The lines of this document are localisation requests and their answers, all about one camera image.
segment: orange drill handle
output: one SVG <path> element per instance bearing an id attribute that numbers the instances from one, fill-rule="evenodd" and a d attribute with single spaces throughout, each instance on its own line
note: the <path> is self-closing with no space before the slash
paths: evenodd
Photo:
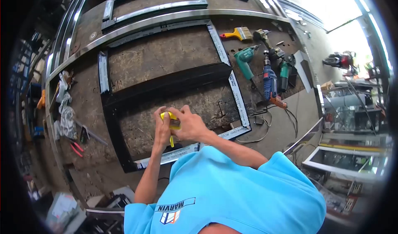
<path id="1" fill-rule="evenodd" d="M 282 109 L 286 109 L 287 108 L 287 103 L 282 102 L 282 100 L 280 100 L 278 97 L 272 97 L 269 99 L 271 101 L 271 103 L 273 103 L 274 105 L 281 107 Z"/>

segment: man's hand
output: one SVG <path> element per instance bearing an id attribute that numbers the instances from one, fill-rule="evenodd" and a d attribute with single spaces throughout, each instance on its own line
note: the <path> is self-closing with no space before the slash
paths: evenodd
<path id="1" fill-rule="evenodd" d="M 192 114 L 189 106 L 184 105 L 181 110 L 173 107 L 167 109 L 180 120 L 179 130 L 172 130 L 172 134 L 180 140 L 192 140 L 195 142 L 203 142 L 206 135 L 215 135 L 209 130 L 202 118 L 198 114 Z"/>
<path id="2" fill-rule="evenodd" d="M 162 153 L 166 148 L 168 143 L 170 142 L 170 115 L 168 113 L 164 114 L 163 120 L 160 117 L 160 114 L 165 112 L 166 106 L 162 106 L 153 113 L 153 117 L 156 121 L 156 129 L 155 129 L 155 141 L 153 144 L 153 152 Z"/>

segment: yellow paint brush handle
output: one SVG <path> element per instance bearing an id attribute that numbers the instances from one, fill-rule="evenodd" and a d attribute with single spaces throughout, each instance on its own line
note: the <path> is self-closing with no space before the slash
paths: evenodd
<path id="1" fill-rule="evenodd" d="M 239 31 L 237 28 L 235 28 L 235 31 L 233 33 L 225 33 L 220 35 L 221 38 L 229 38 L 229 37 L 236 37 L 240 41 L 242 40 L 242 37 L 239 34 Z"/>

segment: plastic bag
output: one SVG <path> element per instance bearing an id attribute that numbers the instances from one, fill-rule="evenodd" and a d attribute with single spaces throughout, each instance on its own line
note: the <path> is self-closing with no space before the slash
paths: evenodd
<path id="1" fill-rule="evenodd" d="M 70 106 L 64 106 L 61 113 L 61 136 L 66 136 L 70 139 L 77 139 L 76 123 L 74 122 L 75 112 Z"/>

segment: man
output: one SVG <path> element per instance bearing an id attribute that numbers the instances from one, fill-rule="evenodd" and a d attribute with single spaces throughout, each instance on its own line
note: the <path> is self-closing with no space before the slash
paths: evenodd
<path id="1" fill-rule="evenodd" d="M 181 129 L 170 131 L 166 107 L 154 113 L 155 140 L 148 167 L 125 207 L 124 232 L 189 234 L 316 233 L 326 204 L 310 180 L 281 152 L 270 160 L 208 130 L 189 106 L 168 108 Z M 170 135 L 210 146 L 178 159 L 157 203 L 160 159 Z"/>

